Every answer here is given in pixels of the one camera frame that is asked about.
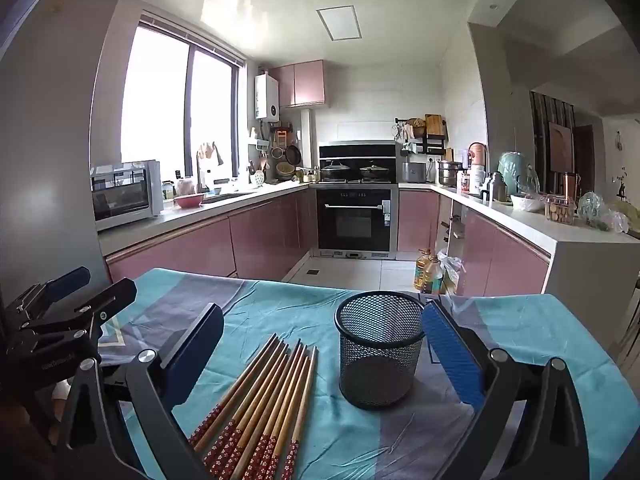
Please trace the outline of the wooden chopstick red patterned end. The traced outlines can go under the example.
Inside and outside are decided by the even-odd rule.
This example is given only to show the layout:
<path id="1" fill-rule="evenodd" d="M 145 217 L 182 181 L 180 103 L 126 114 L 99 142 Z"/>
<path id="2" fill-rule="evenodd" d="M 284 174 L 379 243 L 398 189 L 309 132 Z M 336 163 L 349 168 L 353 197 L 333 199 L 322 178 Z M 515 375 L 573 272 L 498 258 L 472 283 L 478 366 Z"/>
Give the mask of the wooden chopstick red patterned end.
<path id="1" fill-rule="evenodd" d="M 228 420 L 228 424 L 221 430 L 216 437 L 213 445 L 207 451 L 203 458 L 203 464 L 206 466 L 210 474 L 215 477 L 229 461 L 231 452 L 236 447 L 239 437 L 243 433 L 243 422 L 247 422 L 252 416 L 260 394 L 264 391 L 266 383 L 270 379 L 272 372 L 279 366 L 282 356 L 288 355 L 288 345 L 282 341 L 278 341 L 274 346 L 273 352 L 262 363 L 254 374 L 253 382 L 248 388 L 241 388 L 241 399 L 235 407 L 235 411 Z"/>
<path id="2" fill-rule="evenodd" d="M 290 386 L 288 387 L 288 393 L 285 395 L 276 424 L 273 427 L 272 435 L 269 438 L 267 447 L 265 448 L 265 453 L 262 456 L 257 479 L 276 478 L 280 458 L 285 447 L 285 440 L 288 436 L 288 432 L 290 431 L 295 411 L 297 410 L 296 404 L 298 396 L 303 389 L 303 382 L 308 364 L 309 350 L 306 346 L 303 346 L 302 353 L 300 354 L 300 362 L 297 365 L 293 378 L 291 379 Z"/>
<path id="3" fill-rule="evenodd" d="M 292 480 L 294 476 L 297 455 L 300 448 L 300 440 L 302 440 L 304 425 L 308 413 L 311 391 L 312 388 L 314 388 L 314 375 L 316 374 L 317 363 L 318 348 L 314 347 L 311 351 L 311 358 L 304 383 L 303 393 L 300 397 L 292 438 L 290 445 L 288 446 L 288 454 L 285 456 L 285 461 L 281 471 L 281 480 Z"/>
<path id="4" fill-rule="evenodd" d="M 302 351 L 300 340 L 296 342 L 294 350 L 287 356 L 282 356 L 279 366 L 272 372 L 264 391 L 260 394 L 252 416 L 243 422 L 243 433 L 236 442 L 236 448 L 228 466 L 231 468 L 230 479 L 242 479 L 244 471 L 253 456 L 260 437 L 269 434 L 268 424 L 273 411 L 279 407 L 282 388 L 288 388 L 288 378 L 297 365 L 299 353 Z"/>
<path id="5" fill-rule="evenodd" d="M 235 415 L 236 408 L 244 413 L 244 403 L 252 402 L 283 349 L 284 344 L 281 339 L 276 334 L 272 334 L 250 364 L 244 368 L 241 375 L 235 379 L 232 386 L 192 432 L 189 443 L 195 453 L 203 453 L 206 450 L 209 442 L 216 437 L 225 422 L 241 416 Z"/>
<path id="6" fill-rule="evenodd" d="M 238 463 L 241 479 L 253 479 L 256 476 L 265 449 L 268 448 L 272 439 L 279 437 L 288 404 L 291 401 L 305 359 L 306 346 L 300 342 L 294 356 L 292 356 L 291 363 L 288 364 L 286 374 L 279 379 L 274 387 L 265 411 L 262 412 L 255 427 L 254 434 L 250 437 L 250 442 L 245 449 L 248 455 Z"/>
<path id="7" fill-rule="evenodd" d="M 205 456 L 204 464 L 215 479 L 230 478 L 288 362 L 288 345 L 279 342 L 256 382 Z"/>
<path id="8" fill-rule="evenodd" d="M 272 352 L 274 346 L 278 341 L 279 338 L 276 334 L 272 334 L 269 337 L 269 339 L 265 342 L 256 356 L 254 356 L 254 358 L 250 361 L 250 364 L 248 364 L 247 367 L 244 368 L 241 375 L 236 378 L 236 381 L 222 395 L 218 403 L 209 411 L 209 413 L 200 422 L 200 424 L 193 430 L 188 439 L 192 448 L 196 448 L 201 443 L 201 440 L 203 440 L 206 431 L 209 430 L 209 427 L 212 426 L 213 423 L 216 422 L 216 420 L 220 417 L 222 410 L 231 404 L 234 396 L 241 390 L 241 388 L 250 384 L 256 370 L 262 365 L 263 362 L 265 362 L 265 358 L 268 358 L 268 356 L 270 356 L 270 353 Z"/>

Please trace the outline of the black mesh utensil cup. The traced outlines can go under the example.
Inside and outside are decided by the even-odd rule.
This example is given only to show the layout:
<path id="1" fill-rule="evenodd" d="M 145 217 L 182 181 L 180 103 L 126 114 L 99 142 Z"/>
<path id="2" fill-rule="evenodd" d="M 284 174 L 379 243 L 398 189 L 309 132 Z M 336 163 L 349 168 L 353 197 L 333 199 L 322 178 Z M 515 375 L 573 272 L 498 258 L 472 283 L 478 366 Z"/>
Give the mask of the black mesh utensil cup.
<path id="1" fill-rule="evenodd" d="M 337 307 L 338 386 L 346 401 L 374 411 L 408 396 L 424 338 L 422 311 L 413 296 L 386 290 L 360 292 Z"/>

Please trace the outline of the kitchen window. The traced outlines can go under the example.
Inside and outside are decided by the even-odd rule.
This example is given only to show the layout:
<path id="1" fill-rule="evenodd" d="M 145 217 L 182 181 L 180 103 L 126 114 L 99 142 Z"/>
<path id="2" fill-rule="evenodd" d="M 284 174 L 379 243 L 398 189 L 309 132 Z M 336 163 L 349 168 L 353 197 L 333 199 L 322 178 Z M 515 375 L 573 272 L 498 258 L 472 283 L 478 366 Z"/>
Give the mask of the kitchen window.
<path id="1" fill-rule="evenodd" d="M 122 160 L 155 159 L 165 180 L 236 177 L 240 75 L 228 55 L 139 23 L 122 96 Z"/>

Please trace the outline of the grey refrigerator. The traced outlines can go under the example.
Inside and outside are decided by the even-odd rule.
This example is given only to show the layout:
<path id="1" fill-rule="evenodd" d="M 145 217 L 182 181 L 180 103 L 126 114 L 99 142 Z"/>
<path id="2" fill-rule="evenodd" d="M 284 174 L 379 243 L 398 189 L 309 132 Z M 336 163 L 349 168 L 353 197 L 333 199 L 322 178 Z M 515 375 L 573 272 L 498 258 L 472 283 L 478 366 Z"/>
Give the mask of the grey refrigerator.
<path id="1" fill-rule="evenodd" d="M 108 283 L 89 183 L 94 87 L 118 0 L 39 0 L 1 60 L 1 298 L 84 266 Z"/>

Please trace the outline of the white microwave oven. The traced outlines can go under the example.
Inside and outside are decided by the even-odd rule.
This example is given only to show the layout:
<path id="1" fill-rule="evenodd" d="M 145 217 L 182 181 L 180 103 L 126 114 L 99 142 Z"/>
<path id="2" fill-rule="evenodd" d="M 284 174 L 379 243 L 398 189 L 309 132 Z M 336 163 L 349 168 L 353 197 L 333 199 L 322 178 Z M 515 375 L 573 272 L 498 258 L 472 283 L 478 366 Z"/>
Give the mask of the white microwave oven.
<path id="1" fill-rule="evenodd" d="M 164 208 L 154 159 L 91 167 L 90 186 L 98 232 L 157 217 Z"/>

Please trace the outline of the yellow cooking oil bottle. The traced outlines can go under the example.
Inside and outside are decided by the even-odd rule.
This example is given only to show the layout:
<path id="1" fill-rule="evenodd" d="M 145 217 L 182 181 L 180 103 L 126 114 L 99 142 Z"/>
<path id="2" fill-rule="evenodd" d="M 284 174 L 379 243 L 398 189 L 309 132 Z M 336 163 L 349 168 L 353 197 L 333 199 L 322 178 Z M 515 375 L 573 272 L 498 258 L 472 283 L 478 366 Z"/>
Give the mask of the yellow cooking oil bottle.
<path id="1" fill-rule="evenodd" d="M 432 252 L 428 248 L 423 248 L 416 258 L 416 267 L 414 268 L 413 287 L 416 290 L 422 290 L 427 282 L 428 270 L 432 265 Z"/>

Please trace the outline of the pink bowl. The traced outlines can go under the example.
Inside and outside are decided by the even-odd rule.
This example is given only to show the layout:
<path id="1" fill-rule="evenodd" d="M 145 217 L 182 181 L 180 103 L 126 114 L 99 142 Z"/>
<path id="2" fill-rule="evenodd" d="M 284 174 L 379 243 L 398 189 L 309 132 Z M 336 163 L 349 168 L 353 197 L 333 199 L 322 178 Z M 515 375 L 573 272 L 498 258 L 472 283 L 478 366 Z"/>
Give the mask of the pink bowl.
<path id="1" fill-rule="evenodd" d="M 175 205 L 180 209 L 192 209 L 201 206 L 204 200 L 204 194 L 180 195 L 175 198 Z"/>

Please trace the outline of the teal grey tablecloth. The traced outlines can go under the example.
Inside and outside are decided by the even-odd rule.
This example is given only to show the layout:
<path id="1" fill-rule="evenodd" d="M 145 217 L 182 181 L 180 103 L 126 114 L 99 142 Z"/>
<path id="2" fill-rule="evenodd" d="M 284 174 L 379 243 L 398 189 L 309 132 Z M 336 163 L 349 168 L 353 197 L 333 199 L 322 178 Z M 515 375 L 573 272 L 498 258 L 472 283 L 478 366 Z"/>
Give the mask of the teal grey tablecloth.
<path id="1" fill-rule="evenodd" d="M 299 479 L 431 479 L 454 448 L 473 411 L 442 368 L 420 356 L 408 398 L 396 408 L 363 411 L 338 388 L 340 337 L 334 324 L 345 289 L 187 274 L 154 269 L 136 281 L 137 299 L 104 326 L 105 362 L 126 363 L 159 349 L 204 308 L 224 310 L 224 333 L 175 418 L 191 432 L 271 336 L 319 351 L 317 376 L 296 460 Z M 584 416 L 590 474 L 613 468 L 639 426 L 639 403 L 620 370 L 559 300 L 550 295 L 449 298 L 456 321 L 488 347 L 521 362 L 558 356 L 567 366 Z"/>

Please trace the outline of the black built-in oven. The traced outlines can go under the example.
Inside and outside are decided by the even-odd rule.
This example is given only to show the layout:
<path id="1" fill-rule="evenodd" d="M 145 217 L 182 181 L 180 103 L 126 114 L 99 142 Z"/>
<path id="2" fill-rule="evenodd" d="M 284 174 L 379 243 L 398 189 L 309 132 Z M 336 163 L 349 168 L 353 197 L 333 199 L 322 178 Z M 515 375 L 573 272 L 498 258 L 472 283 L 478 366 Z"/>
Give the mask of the black built-in oven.
<path id="1" fill-rule="evenodd" d="M 322 184 L 316 188 L 317 255 L 393 259 L 398 189 L 390 184 Z"/>

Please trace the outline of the steel stock pot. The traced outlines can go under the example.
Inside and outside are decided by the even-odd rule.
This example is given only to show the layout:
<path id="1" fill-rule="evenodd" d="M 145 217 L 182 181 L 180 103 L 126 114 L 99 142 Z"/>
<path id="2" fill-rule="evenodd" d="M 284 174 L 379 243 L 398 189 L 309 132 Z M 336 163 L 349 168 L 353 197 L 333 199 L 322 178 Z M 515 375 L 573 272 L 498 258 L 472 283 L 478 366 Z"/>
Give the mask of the steel stock pot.
<path id="1" fill-rule="evenodd" d="M 437 163 L 437 183 L 441 186 L 446 186 L 446 188 L 455 188 L 458 174 L 462 170 L 462 162 L 440 160 Z"/>

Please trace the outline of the black range hood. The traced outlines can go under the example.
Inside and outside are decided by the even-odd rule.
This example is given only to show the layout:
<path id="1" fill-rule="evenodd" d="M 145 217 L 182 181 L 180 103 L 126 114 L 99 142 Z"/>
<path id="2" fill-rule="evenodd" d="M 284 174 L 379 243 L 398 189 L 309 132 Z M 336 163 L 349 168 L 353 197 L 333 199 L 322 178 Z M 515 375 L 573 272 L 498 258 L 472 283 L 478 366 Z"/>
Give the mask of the black range hood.
<path id="1" fill-rule="evenodd" d="M 390 141 L 345 141 L 321 145 L 320 160 L 395 159 L 396 145 Z"/>

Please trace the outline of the pink upper cabinet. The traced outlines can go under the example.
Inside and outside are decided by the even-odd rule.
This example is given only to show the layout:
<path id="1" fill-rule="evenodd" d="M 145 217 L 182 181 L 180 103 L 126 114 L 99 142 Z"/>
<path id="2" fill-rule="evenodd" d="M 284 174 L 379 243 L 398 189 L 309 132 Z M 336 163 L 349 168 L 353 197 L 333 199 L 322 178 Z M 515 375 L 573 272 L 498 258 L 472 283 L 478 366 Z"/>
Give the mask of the pink upper cabinet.
<path id="1" fill-rule="evenodd" d="M 283 65 L 268 70 L 279 84 L 282 108 L 326 105 L 326 69 L 323 60 Z"/>

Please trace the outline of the ceiling light panel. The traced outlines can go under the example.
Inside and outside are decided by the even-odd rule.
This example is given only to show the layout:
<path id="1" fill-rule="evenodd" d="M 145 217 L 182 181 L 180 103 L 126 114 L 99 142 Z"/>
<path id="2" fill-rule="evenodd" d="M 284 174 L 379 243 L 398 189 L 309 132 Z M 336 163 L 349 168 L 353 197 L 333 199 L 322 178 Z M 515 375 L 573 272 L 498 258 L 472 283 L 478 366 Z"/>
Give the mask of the ceiling light panel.
<path id="1" fill-rule="evenodd" d="M 354 6 L 330 6 L 317 10 L 318 17 L 332 41 L 362 38 Z"/>

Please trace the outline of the black wall spice rack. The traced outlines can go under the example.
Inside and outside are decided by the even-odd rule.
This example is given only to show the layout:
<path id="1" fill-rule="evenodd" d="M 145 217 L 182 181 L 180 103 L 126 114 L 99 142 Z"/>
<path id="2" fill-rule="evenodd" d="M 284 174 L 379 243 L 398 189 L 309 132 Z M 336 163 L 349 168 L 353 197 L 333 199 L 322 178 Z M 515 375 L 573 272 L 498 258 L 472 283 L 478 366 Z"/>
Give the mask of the black wall spice rack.
<path id="1" fill-rule="evenodd" d="M 423 117 L 396 118 L 394 127 L 394 139 L 400 145 L 402 157 L 445 155 L 447 131 L 442 116 L 425 114 Z"/>

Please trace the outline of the white wall water heater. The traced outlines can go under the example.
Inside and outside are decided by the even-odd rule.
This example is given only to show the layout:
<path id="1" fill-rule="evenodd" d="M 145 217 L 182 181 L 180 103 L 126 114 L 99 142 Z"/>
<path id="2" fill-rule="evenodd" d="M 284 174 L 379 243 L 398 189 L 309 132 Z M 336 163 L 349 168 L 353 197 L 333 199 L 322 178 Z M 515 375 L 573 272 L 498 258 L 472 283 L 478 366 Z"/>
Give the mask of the white wall water heater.
<path id="1" fill-rule="evenodd" d="M 254 78 L 255 118 L 265 122 L 278 122 L 280 110 L 279 81 L 267 73 Z"/>

